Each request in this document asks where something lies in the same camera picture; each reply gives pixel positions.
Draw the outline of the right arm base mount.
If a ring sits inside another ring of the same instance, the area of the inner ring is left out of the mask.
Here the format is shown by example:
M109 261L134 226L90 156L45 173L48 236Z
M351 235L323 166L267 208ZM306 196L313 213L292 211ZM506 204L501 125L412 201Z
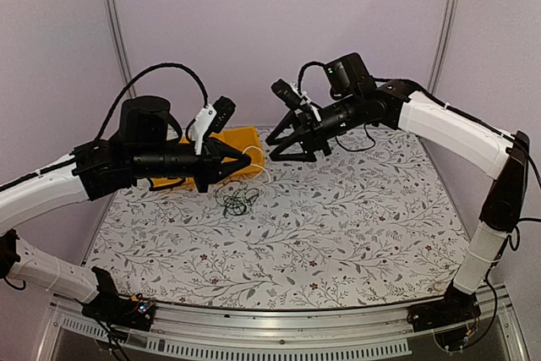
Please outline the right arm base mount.
M475 334L481 310L475 293L466 294L452 284L443 298L407 309L407 322L415 332L445 328L436 333L436 344L447 352L464 349Z

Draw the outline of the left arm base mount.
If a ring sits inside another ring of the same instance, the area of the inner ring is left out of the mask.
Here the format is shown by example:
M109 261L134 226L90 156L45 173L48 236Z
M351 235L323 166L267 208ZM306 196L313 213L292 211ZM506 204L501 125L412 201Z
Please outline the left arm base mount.
M156 314L156 300L141 293L122 297L108 271L91 268L97 279L97 296L82 304L82 315L109 325L150 331Z

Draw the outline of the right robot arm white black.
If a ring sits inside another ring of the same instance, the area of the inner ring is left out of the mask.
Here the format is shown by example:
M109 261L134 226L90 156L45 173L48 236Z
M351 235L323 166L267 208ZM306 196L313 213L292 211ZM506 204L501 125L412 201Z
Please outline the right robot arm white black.
M529 138L496 129L410 79L377 79L356 52L316 65L331 86L333 103L327 107L314 104L299 83L279 79L271 86L289 110L266 139L272 161L314 162L316 152L331 153L330 139L372 124L432 141L492 179L464 261L447 289L450 295L437 306L443 323L456 323L520 221L531 165Z

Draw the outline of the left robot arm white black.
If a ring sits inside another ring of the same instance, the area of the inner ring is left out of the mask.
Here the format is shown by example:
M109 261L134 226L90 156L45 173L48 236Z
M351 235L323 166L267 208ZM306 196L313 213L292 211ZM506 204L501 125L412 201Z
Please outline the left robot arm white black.
M1 276L31 282L55 293L92 304L108 322L126 313L112 277L44 253L15 232L30 219L58 208L98 200L136 185L140 179L191 178L200 193L247 167L251 159L215 138L235 111L225 96L195 116L194 142L168 139L182 132L159 96L123 102L117 132L80 145L53 164L1 187Z

